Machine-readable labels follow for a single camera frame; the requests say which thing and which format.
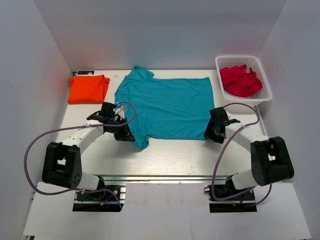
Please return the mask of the teal t-shirt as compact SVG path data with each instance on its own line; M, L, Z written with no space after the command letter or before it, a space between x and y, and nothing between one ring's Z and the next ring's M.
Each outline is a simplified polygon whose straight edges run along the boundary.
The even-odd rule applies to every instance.
M209 77L160 79L139 66L124 77L114 97L128 108L128 126L140 149L150 138L203 141L215 107Z

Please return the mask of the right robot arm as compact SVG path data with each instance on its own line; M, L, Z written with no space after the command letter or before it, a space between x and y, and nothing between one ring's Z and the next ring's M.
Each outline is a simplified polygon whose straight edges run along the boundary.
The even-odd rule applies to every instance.
M282 137L268 137L253 132L249 123L230 119L224 107L211 109L209 113L204 138L224 145L216 164L220 164L231 142L250 154L250 169L228 176L224 184L211 183L209 192L214 200L236 200L257 186L267 186L294 177L294 167Z

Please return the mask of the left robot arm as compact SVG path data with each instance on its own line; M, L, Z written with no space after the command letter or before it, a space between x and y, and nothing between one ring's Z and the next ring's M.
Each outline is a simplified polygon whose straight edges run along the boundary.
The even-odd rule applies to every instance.
M98 138L111 133L119 142L134 142L129 123L136 117L135 107L127 102L117 104L103 102L101 109L86 118L81 126L61 128L58 131L76 131L65 140L51 142L45 152L42 181L67 188L88 192L94 199L105 196L102 177L82 170L82 154Z

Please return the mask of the orange folded t-shirt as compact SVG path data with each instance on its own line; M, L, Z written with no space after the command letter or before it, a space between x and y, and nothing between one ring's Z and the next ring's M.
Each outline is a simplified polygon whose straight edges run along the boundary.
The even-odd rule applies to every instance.
M102 104L108 92L110 79L102 75L77 75L68 79L68 104Z

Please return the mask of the pink crumpled t-shirt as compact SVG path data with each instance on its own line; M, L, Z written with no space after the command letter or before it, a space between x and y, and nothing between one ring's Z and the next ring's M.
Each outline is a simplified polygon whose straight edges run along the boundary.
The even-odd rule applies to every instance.
M231 95L248 98L263 88L262 81L252 68L247 72L247 65L225 67L220 71L223 89Z

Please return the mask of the white plastic basket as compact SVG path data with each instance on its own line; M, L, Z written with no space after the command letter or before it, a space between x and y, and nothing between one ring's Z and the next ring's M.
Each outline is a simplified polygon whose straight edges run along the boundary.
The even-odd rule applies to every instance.
M247 65L246 71L249 72L250 68L256 72L257 77L262 82L262 89L255 95L250 97L238 97L226 92L223 88L220 70L223 68L232 68L235 66ZM219 79L220 88L223 97L229 102L245 103L250 106L257 106L262 102L270 101L272 99L272 92L265 76L264 70L257 57L251 55L220 55L215 58L215 66Z

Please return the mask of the blue label sticker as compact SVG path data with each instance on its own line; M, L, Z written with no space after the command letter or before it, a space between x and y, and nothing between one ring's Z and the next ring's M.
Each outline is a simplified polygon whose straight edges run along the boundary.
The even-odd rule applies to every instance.
M94 73L94 70L78 70L76 75L93 75Z

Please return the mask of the aluminium front rail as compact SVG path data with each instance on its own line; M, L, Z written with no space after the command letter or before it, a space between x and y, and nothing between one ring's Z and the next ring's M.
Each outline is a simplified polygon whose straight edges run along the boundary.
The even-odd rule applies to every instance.
M130 174L99 174L105 183L115 185L127 183L151 183L151 184L187 184L205 183L211 184L212 175L130 175Z

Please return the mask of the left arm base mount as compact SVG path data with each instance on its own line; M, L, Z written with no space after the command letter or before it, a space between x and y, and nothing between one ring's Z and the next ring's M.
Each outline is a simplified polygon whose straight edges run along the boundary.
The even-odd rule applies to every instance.
M125 203L126 184L109 184L105 188L112 191L102 191L97 193L85 193L77 191L73 201L73 212L97 212L97 213L119 213Z

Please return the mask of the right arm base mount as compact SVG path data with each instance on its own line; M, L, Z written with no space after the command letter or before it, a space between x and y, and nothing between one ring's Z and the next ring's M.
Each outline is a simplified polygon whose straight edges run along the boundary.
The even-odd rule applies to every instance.
M256 198L253 190L237 190L229 176L224 182L209 184L203 192L208 194L210 213L255 213Z

